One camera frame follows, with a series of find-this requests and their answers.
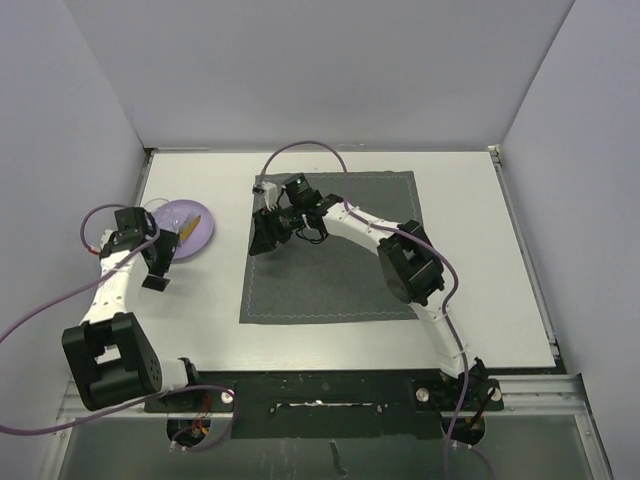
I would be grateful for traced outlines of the grey cloth placemat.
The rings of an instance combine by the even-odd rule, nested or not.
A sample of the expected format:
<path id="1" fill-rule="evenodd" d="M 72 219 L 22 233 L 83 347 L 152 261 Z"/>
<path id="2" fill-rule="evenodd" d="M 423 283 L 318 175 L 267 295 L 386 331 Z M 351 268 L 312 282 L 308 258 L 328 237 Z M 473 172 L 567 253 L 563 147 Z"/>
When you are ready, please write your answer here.
<path id="1" fill-rule="evenodd" d="M 307 177 L 322 195 L 345 195 L 365 212 L 391 222 L 423 219 L 411 171 L 316 173 Z M 246 262 L 240 321 L 296 325 L 409 320 L 413 310 L 385 284 L 376 255 L 343 238 L 294 236 Z"/>

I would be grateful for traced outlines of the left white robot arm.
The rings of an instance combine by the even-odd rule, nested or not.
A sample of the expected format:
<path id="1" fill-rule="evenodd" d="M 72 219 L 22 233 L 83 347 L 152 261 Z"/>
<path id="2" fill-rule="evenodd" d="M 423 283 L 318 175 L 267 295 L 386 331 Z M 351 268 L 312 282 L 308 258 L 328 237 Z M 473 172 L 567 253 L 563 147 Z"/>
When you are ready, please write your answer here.
<path id="1" fill-rule="evenodd" d="M 167 391 L 182 411 L 203 398 L 195 365 L 162 360 L 136 317 L 140 292 L 162 292 L 179 236 L 158 226 L 142 207 L 114 212 L 116 230 L 99 252 L 101 281 L 80 324 L 62 334 L 62 347 L 81 400 L 90 411 Z"/>

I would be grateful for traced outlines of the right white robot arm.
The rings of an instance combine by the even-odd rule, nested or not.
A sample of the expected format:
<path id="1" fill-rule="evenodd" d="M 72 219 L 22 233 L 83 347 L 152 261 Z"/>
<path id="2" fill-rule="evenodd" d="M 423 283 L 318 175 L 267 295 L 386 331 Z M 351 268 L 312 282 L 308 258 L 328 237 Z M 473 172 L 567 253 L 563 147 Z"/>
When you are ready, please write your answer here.
<path id="1" fill-rule="evenodd" d="M 306 227 L 323 238 L 339 237 L 376 255 L 387 288 L 421 320 L 439 369 L 450 378 L 444 385 L 446 400 L 459 409 L 478 400 L 481 388 L 471 370 L 480 359 L 469 353 L 449 311 L 459 277 L 434 249 L 420 223 L 389 222 L 333 194 L 306 205 L 263 206 L 252 214 L 252 220 L 251 256 L 275 250 Z"/>

